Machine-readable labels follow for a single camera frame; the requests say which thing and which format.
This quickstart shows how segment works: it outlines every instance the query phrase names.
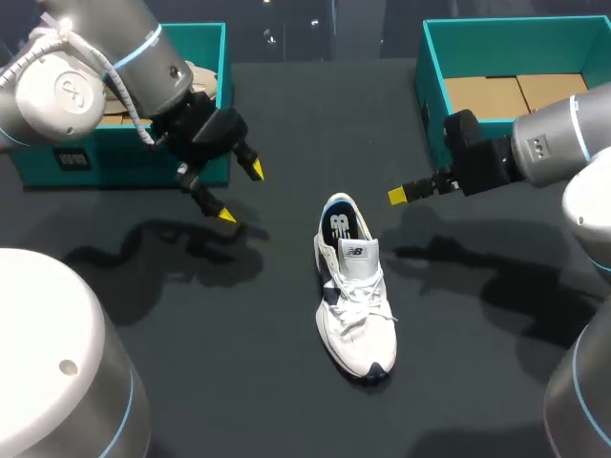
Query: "black table surface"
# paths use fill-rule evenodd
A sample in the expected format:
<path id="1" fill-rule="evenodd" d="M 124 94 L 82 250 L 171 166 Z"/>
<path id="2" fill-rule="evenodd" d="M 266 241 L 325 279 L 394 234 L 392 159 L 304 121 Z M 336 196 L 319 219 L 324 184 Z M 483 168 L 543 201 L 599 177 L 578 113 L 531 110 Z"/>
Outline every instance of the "black table surface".
<path id="1" fill-rule="evenodd" d="M 68 263 L 116 323 L 150 399 L 151 458 L 545 457 L 547 381 L 608 293 L 563 227 L 563 184 L 391 207 L 429 171 L 413 62 L 242 64 L 236 105 L 266 180 L 216 190 L 24 193 L 0 161 L 0 244 Z M 392 377 L 344 378 L 314 313 L 312 238 L 347 192 L 380 240 Z"/>

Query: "cardboard box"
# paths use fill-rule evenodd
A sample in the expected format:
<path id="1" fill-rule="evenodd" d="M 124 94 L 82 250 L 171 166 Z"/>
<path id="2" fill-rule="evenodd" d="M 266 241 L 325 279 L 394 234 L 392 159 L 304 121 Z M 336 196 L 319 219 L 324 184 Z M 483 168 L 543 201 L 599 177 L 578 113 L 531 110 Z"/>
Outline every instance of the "cardboard box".
<path id="1" fill-rule="evenodd" d="M 121 114 L 105 114 L 102 120 L 99 121 L 100 126 L 120 126 L 123 124 L 123 116 Z"/>
<path id="2" fill-rule="evenodd" d="M 529 113 L 516 78 L 475 76 L 444 82 L 455 112 L 471 110 L 477 119 L 506 119 Z"/>
<path id="3" fill-rule="evenodd" d="M 225 25 L 162 24 L 180 56 L 218 74 L 217 107 L 232 100 L 231 63 Z M 28 148 L 10 153 L 24 187 L 157 188 L 177 187 L 178 160 L 169 152 L 151 151 L 123 116 L 105 117 L 86 137 L 55 148 Z M 230 157 L 208 163 L 200 179 L 208 185 L 229 180 Z"/>
<path id="4" fill-rule="evenodd" d="M 518 115 L 611 81 L 610 55 L 606 16 L 424 21 L 414 85 L 433 167 L 452 164 L 448 115 L 469 108 L 485 137 L 509 135 Z"/>
<path id="5" fill-rule="evenodd" d="M 517 83 L 530 112 L 588 90 L 580 73 L 522 74 Z"/>

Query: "white cable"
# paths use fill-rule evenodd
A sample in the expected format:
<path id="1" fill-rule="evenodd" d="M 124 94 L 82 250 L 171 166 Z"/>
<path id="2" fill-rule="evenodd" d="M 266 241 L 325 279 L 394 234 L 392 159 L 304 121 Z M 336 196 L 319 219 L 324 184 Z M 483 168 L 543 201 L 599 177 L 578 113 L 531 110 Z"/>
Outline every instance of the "white cable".
<path id="1" fill-rule="evenodd" d="M 2 71 L 0 74 L 0 90 L 4 89 L 9 83 L 14 81 L 21 72 L 26 70 L 40 57 L 52 52 L 64 50 L 67 46 L 68 42 L 58 38 L 57 35 L 48 34 L 39 38 L 28 52 L 19 57 L 8 68 Z"/>
<path id="2" fill-rule="evenodd" d="M 85 47 L 99 61 L 99 63 L 102 65 L 106 73 L 113 80 L 113 83 L 115 83 L 115 87 L 118 90 L 118 95 L 121 98 L 123 105 L 125 105 L 125 108 L 127 109 L 127 112 L 129 113 L 130 118 L 132 119 L 132 122 L 134 123 L 134 126 L 136 127 L 138 136 L 145 144 L 150 145 L 150 146 L 155 145 L 155 141 L 146 131 L 146 128 L 142 125 L 142 121 L 137 113 L 136 106 L 134 105 L 134 101 L 132 100 L 132 97 L 130 97 L 130 93 L 127 91 L 127 88 L 125 87 L 125 84 L 123 83 L 123 80 L 119 76 L 113 64 L 106 58 L 106 56 L 102 52 L 100 52 L 98 49 L 96 49 L 95 47 L 87 43 L 83 38 L 81 38 L 76 33 L 71 32 L 68 40 L 71 43 L 73 43 L 73 40 L 76 41 L 77 43 L 80 42 L 78 43 L 78 45 Z"/>

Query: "label on box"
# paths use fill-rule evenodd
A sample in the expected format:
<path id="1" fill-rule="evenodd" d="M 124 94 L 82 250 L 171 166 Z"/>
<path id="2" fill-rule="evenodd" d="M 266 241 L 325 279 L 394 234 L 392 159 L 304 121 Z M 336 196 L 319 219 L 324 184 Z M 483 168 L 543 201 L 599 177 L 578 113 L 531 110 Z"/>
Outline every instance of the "label on box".
<path id="1" fill-rule="evenodd" d="M 59 168 L 64 172 L 87 172 L 92 170 L 92 163 L 85 148 L 53 148 L 53 154 Z"/>

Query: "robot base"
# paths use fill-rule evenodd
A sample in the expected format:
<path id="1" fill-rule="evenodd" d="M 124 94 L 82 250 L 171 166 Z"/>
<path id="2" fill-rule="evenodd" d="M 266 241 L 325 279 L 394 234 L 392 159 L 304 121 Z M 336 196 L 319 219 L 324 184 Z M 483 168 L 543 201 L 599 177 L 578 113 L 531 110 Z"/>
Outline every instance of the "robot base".
<path id="1" fill-rule="evenodd" d="M 69 267 L 0 249 L 0 348 L 0 456 L 146 456 L 142 382 L 97 297 Z"/>

